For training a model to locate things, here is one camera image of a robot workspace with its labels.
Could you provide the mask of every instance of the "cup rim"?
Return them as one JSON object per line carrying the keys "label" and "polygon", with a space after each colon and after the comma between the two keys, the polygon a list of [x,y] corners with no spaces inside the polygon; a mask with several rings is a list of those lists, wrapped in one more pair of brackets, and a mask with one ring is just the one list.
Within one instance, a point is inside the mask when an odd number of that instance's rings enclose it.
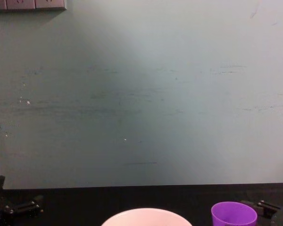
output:
{"label": "cup rim", "polygon": [[162,210],[162,209],[157,209],[157,208],[136,208],[136,209],[130,209],[130,210],[125,210],[123,212],[120,212],[120,213],[117,213],[113,216],[111,216],[110,218],[108,218],[101,226],[105,226],[105,224],[113,219],[113,218],[118,218],[120,217],[121,215],[124,215],[124,214],[127,214],[129,212],[133,212],[133,211],[137,211],[137,210],[154,210],[154,211],[157,211],[157,212],[164,212],[164,213],[168,213],[168,214],[171,214],[177,218],[181,218],[182,220],[184,220],[189,226],[192,226],[192,224],[184,217],[178,215],[177,213],[174,213],[174,212],[171,212],[171,211],[168,211],[168,210]]}
{"label": "cup rim", "polygon": [[[219,219],[219,218],[213,213],[213,208],[216,207],[217,205],[222,204],[222,203],[235,203],[235,204],[238,204],[238,205],[241,205],[241,206],[245,206],[245,207],[247,207],[249,210],[251,210],[251,211],[255,214],[255,218],[254,218],[253,221],[251,221],[251,222],[249,222],[249,223],[246,223],[246,224],[232,224],[232,223],[225,222],[225,221]],[[221,221],[222,223],[226,224],[227,226],[247,226],[247,225],[249,225],[249,224],[255,223],[255,222],[257,221],[257,219],[258,219],[258,214],[257,214],[257,212],[256,212],[252,207],[250,207],[250,206],[248,206],[248,205],[245,205],[245,204],[243,204],[243,203],[241,203],[241,202],[218,202],[218,203],[216,203],[216,204],[214,204],[214,205],[212,206],[212,208],[211,208],[211,214],[212,214],[212,216],[214,216],[216,219],[218,219],[218,220]]]}

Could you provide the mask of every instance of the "table surface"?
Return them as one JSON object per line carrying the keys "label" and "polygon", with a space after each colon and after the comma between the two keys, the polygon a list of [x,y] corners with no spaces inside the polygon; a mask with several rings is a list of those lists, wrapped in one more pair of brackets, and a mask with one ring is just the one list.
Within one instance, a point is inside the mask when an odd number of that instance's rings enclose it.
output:
{"label": "table surface", "polygon": [[[248,200],[283,205],[283,184],[96,187],[41,190],[8,190],[13,203],[44,195],[44,213],[16,226],[100,226],[109,217],[135,208],[175,212],[193,226],[211,226],[210,208],[222,201]],[[259,218],[258,225],[269,221]]]}

